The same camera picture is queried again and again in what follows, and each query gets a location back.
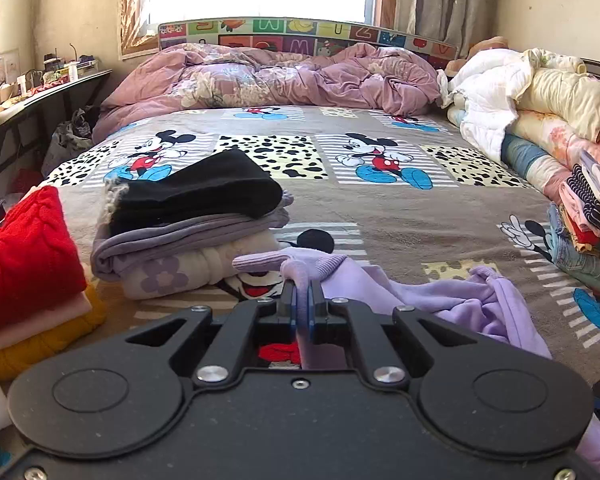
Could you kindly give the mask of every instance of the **jeans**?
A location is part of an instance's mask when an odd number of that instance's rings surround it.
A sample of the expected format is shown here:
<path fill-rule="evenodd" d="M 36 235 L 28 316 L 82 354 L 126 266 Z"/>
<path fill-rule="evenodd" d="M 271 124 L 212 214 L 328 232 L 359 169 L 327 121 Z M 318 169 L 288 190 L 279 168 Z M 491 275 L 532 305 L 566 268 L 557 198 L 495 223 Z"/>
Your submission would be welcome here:
<path fill-rule="evenodd" d="M 564 232 L 565 227 L 553 203 L 549 208 L 549 222 L 551 222 L 552 256 L 555 266 L 600 292 L 600 258 L 592 254 L 579 253 L 570 239 L 558 235 Z"/>

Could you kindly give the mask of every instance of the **striped clothing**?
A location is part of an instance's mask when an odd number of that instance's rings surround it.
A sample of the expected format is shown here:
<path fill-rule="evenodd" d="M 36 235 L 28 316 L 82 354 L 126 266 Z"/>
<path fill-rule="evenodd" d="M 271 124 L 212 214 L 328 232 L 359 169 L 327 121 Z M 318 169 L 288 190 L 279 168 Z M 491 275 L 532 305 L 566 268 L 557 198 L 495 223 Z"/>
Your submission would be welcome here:
<path fill-rule="evenodd" d="M 579 164 L 573 167 L 573 175 L 567 179 L 567 184 L 582 200 L 583 212 L 587 222 L 600 229 L 600 202 L 593 194 Z"/>

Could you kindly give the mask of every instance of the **gray curtain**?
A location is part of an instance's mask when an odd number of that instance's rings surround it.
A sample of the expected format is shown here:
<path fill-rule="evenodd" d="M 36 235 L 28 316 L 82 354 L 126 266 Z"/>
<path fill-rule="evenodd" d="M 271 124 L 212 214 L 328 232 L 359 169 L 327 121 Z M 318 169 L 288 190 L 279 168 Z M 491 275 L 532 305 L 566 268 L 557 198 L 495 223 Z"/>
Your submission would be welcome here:
<path fill-rule="evenodd" d="M 415 32 L 460 47 L 469 47 L 489 37 L 494 0 L 416 0 Z"/>

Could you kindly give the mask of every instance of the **folded blanket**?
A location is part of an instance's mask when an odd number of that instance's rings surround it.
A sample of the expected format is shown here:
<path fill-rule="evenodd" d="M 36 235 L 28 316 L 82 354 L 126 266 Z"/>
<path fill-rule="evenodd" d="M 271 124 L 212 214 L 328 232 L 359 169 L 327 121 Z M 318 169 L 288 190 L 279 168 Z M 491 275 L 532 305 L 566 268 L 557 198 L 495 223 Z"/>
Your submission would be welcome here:
<path fill-rule="evenodd" d="M 260 231 L 217 247 L 205 247 L 148 260 L 122 274 L 124 295 L 130 300 L 193 290 L 234 276 L 232 261 L 243 254 L 274 251 L 278 243 L 270 230 Z"/>
<path fill-rule="evenodd" d="M 109 230 L 135 229 L 221 213 L 260 218 L 280 203 L 282 188 L 240 150 L 203 158 L 161 180 L 117 178 L 108 184 Z"/>
<path fill-rule="evenodd" d="M 93 274 L 113 282 L 148 260 L 215 247 L 264 229 L 284 227 L 289 221 L 285 207 L 292 203 L 292 195 L 284 191 L 278 206 L 262 218 L 252 219 L 241 214 L 206 215 L 162 227 L 135 229 L 110 238 L 106 238 L 108 226 L 104 224 L 93 243 Z"/>
<path fill-rule="evenodd" d="M 600 140 L 600 80 L 588 74 L 538 68 L 517 108 L 558 115 L 583 139 Z"/>
<path fill-rule="evenodd" d="M 540 193 L 554 202 L 562 201 L 560 183 L 571 176 L 571 171 L 542 148 L 526 139 L 505 134 L 502 141 L 502 161 Z"/>
<path fill-rule="evenodd" d="M 91 304 L 84 293 L 80 292 L 74 298 L 59 304 L 52 310 L 36 312 L 24 321 L 1 328 L 0 350 L 36 334 L 51 330 L 51 328 L 55 328 L 71 319 L 84 316 L 90 311 Z"/>
<path fill-rule="evenodd" d="M 178 44 L 141 64 L 102 102 L 93 140 L 187 108 L 313 104 L 416 115 L 439 95 L 435 76 L 417 54 L 367 43 L 331 57 Z"/>
<path fill-rule="evenodd" d="M 456 105 L 449 106 L 446 111 L 446 118 L 449 119 L 451 124 L 455 124 L 458 128 L 460 127 L 460 124 L 462 124 L 462 120 L 465 116 L 466 111 Z"/>
<path fill-rule="evenodd" d="M 536 70 L 544 67 L 579 72 L 584 64 L 579 58 L 537 48 L 522 54 L 501 48 L 483 50 L 451 82 L 438 72 L 441 104 L 447 107 L 457 92 L 463 94 L 467 114 L 460 125 L 462 137 L 491 160 L 502 163 L 505 128 L 518 117 L 516 101 L 531 86 Z"/>
<path fill-rule="evenodd" d="M 518 119 L 507 132 L 537 144 L 570 170 L 580 163 L 583 152 L 590 153 L 600 164 L 600 142 L 582 139 L 557 115 L 518 110 Z"/>
<path fill-rule="evenodd" d="M 43 187 L 0 224 L 0 328 L 68 301 L 85 287 L 57 188 Z"/>
<path fill-rule="evenodd" d="M 106 319 L 106 307 L 92 285 L 84 291 L 92 310 L 84 316 L 0 350 L 0 381 L 11 381 L 34 364 L 53 357 L 69 344 L 93 332 Z"/>

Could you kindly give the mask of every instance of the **red knit sweater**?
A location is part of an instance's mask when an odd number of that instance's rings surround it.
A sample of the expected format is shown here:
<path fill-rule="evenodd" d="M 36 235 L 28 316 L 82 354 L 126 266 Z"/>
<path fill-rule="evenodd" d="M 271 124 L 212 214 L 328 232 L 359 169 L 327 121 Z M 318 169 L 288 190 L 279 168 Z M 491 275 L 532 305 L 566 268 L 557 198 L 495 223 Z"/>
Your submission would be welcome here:
<path fill-rule="evenodd" d="M 0 224 L 0 328 L 86 288 L 58 190 L 31 193 Z"/>

